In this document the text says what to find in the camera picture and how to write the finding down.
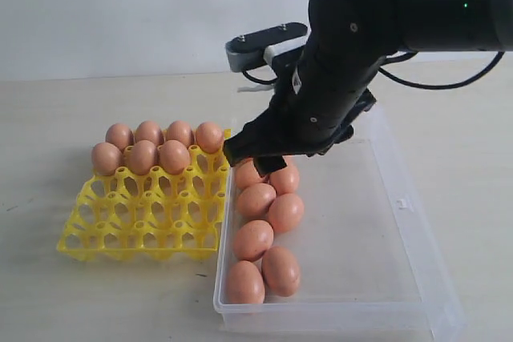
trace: table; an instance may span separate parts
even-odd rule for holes
[[[408,63],[409,79],[465,78],[483,61]],[[371,87],[385,107],[467,314],[463,341],[513,331],[513,95],[509,57],[460,91]],[[0,82],[0,335],[39,342],[302,341],[337,336],[228,334],[212,307],[216,260],[84,264],[55,250],[89,153],[111,123],[211,119],[240,125],[270,93],[236,93],[236,74]],[[411,341],[380,333],[351,341]]]

